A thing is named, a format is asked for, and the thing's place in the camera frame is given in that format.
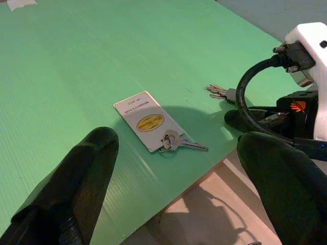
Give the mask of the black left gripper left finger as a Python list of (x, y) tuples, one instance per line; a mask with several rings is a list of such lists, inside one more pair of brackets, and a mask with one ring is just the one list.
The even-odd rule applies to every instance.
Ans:
[(89, 132), (29, 194), (1, 244), (89, 244), (118, 152), (115, 130)]

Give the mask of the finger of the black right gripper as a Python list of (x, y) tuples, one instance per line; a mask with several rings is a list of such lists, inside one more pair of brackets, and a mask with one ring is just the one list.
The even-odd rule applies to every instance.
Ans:
[(256, 131), (256, 128), (250, 126), (237, 109), (227, 111), (224, 115), (224, 121), (237, 131)]

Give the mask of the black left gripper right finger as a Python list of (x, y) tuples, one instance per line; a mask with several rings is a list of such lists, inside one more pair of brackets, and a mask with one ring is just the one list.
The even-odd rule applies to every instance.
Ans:
[(326, 244), (326, 174), (265, 133), (240, 136), (237, 153), (282, 244)]

